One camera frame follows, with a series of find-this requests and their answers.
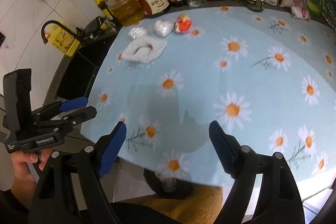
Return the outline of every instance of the light blue tablecloth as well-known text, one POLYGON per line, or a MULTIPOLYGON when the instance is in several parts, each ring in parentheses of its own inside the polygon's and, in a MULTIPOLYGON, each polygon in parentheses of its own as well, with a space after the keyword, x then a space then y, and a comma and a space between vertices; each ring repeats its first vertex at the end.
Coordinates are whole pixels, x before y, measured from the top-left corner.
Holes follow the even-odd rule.
MULTIPOLYGON (((120 59, 132 40, 132 26, 122 28, 89 97, 97 116, 81 133, 96 142, 125 121, 121 158, 200 184, 231 183, 209 140, 215 119, 257 153, 282 152, 296 181, 335 167, 332 29, 274 10, 216 7, 187 14, 191 32, 168 35, 150 65, 120 59)), ((139 26, 151 30, 156 20, 139 26)))

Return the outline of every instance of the blue gripper pad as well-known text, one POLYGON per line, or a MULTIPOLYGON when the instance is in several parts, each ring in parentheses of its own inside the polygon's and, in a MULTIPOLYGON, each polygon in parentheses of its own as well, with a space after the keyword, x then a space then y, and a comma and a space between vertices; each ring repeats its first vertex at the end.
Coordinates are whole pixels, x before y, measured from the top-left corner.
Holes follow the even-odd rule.
POLYGON ((118 156, 120 148, 126 139, 126 132, 126 125, 123 122, 118 122, 117 126, 111 133, 111 135, 114 134, 114 136, 111 138, 98 159, 99 167, 97 175, 100 179, 110 172, 111 167, 118 156))
POLYGON ((63 104, 61 104, 61 106, 58 109, 59 111, 62 111, 62 112, 68 112, 70 110, 86 106, 87 102, 88 102, 87 98, 79 97, 77 99, 64 102, 63 104))
POLYGON ((238 149, 240 145, 235 137, 226 135, 217 121, 209 125, 209 137, 225 173, 237 176, 238 149))

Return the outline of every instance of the textured blue pad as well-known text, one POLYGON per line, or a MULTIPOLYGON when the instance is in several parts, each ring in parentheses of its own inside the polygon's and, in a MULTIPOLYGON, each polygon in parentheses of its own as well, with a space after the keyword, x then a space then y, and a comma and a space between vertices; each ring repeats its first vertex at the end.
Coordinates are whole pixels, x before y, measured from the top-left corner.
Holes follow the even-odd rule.
POLYGON ((87 102, 88 102, 87 98, 79 97, 77 99, 64 102, 63 104, 61 104, 61 106, 58 109, 59 111, 62 111, 62 112, 68 112, 70 110, 86 106, 87 102))
POLYGON ((229 135, 226 135, 217 121, 209 125, 209 137, 224 171, 231 176, 236 174, 237 155, 232 151, 229 144, 229 135))
POLYGON ((121 146, 126 139, 126 125, 122 123, 114 137, 110 140, 106 146, 105 151, 100 156, 100 165, 98 167, 98 177, 101 179, 107 173, 110 172, 112 165, 114 164, 121 146))

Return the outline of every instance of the brown towel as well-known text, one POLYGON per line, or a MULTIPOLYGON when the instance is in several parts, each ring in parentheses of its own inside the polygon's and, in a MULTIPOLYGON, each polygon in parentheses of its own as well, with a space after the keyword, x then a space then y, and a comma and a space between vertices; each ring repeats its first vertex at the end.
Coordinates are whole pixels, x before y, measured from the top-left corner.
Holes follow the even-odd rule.
POLYGON ((186 199, 148 195, 122 201, 145 205, 182 224, 212 224, 222 209, 222 188, 199 185, 186 199))

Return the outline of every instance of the black sleeve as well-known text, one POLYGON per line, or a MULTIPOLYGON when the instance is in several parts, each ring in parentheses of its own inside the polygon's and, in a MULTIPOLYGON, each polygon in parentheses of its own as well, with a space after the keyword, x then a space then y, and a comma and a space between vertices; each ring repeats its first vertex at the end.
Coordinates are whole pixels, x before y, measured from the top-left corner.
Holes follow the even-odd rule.
POLYGON ((11 190, 0 191, 0 223, 27 224, 29 211, 14 197, 11 190))

